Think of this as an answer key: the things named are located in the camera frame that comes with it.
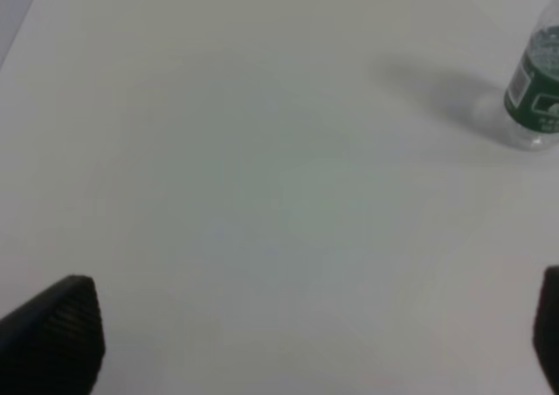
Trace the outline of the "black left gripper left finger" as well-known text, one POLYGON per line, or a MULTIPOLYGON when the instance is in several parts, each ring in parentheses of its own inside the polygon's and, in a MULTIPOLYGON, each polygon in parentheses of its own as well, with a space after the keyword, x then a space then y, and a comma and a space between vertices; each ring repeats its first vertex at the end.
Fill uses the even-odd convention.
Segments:
POLYGON ((90 394, 105 353, 95 282, 69 275, 1 319, 1 393, 90 394))

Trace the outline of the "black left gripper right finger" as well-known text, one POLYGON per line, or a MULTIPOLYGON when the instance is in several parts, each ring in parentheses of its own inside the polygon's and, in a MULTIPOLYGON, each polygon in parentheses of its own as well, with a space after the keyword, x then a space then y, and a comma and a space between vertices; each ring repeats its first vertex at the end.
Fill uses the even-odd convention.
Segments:
POLYGON ((533 327, 533 346, 551 391, 558 393, 558 266, 543 275, 533 327))

